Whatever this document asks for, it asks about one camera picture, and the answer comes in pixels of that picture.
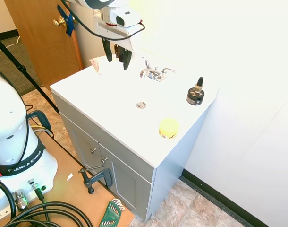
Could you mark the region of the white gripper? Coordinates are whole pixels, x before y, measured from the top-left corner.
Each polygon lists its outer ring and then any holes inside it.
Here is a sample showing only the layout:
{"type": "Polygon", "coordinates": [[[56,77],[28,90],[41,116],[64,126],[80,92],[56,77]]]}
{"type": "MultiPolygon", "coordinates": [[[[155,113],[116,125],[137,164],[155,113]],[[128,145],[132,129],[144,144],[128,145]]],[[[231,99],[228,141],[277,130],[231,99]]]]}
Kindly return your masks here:
{"type": "Polygon", "coordinates": [[[141,17],[131,7],[104,7],[94,12],[94,32],[104,36],[102,39],[108,62],[112,62],[110,41],[119,45],[119,61],[127,70],[132,52],[140,49],[141,17]]]}

